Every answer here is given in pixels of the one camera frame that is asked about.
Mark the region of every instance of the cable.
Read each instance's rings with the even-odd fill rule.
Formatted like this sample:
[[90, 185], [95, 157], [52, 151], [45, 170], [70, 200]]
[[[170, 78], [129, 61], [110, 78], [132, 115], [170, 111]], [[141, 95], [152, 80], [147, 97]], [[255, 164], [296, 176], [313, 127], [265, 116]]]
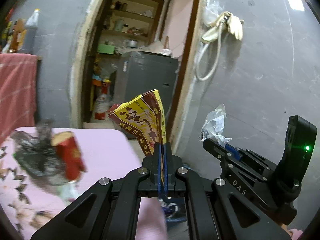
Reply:
[[216, 67], [218, 65], [218, 62], [219, 62], [219, 57], [220, 57], [220, 51], [221, 51], [221, 35], [222, 35], [222, 27], [223, 27], [224, 23], [223, 22], [220, 22], [219, 24], [219, 29], [218, 29], [218, 47], [217, 47], [217, 56], [216, 56], [216, 59], [214, 61], [214, 64], [212, 66], [212, 68], [210, 69], [209, 73], [204, 76], [204, 77], [200, 77], [200, 74], [199, 74], [199, 66], [200, 66], [200, 61], [202, 59], [202, 56], [203, 54], [206, 52], [207, 48], [209, 47], [209, 43], [206, 43], [204, 45], [204, 48], [202, 49], [200, 55], [199, 55], [199, 58], [198, 58], [198, 61], [197, 61], [197, 64], [196, 64], [196, 78], [199, 80], [199, 81], [205, 81], [207, 80], [208, 78], [210, 78], [212, 76], [212, 74], [214, 73], [214, 71], [216, 70]]

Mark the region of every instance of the floral tablecloth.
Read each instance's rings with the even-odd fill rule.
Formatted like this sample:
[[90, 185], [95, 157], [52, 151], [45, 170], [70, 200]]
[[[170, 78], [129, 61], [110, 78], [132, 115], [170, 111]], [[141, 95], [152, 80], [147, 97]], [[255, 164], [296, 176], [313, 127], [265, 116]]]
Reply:
[[[17, 130], [35, 132], [32, 127]], [[117, 130], [53, 129], [55, 133], [61, 131], [75, 133], [87, 167], [79, 182], [63, 187], [28, 176], [12, 156], [15, 150], [12, 139], [0, 146], [0, 204], [26, 240], [100, 178], [119, 179], [141, 166], [129, 142]], [[136, 239], [167, 239], [164, 214], [156, 198], [141, 200]]]

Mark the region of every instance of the green box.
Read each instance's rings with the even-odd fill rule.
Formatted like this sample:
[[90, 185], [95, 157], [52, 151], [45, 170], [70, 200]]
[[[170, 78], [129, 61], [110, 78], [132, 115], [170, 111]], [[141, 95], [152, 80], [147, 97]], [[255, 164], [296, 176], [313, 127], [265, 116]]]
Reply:
[[99, 44], [97, 52], [104, 53], [104, 54], [114, 54], [115, 48], [116, 46]]

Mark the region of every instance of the red cloth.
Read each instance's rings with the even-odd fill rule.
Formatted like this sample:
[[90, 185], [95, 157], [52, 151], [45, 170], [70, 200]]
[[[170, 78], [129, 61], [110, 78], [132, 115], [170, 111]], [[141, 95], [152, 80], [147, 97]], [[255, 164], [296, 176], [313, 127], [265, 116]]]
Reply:
[[34, 126], [37, 56], [0, 54], [0, 144], [22, 126]]

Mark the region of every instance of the metal pot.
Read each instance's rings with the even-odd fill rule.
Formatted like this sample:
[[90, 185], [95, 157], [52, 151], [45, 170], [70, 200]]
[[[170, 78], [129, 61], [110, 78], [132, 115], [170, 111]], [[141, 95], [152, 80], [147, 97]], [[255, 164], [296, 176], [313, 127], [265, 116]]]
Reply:
[[137, 40], [128, 40], [127, 41], [127, 47], [129, 48], [137, 48], [138, 47], [138, 41]]

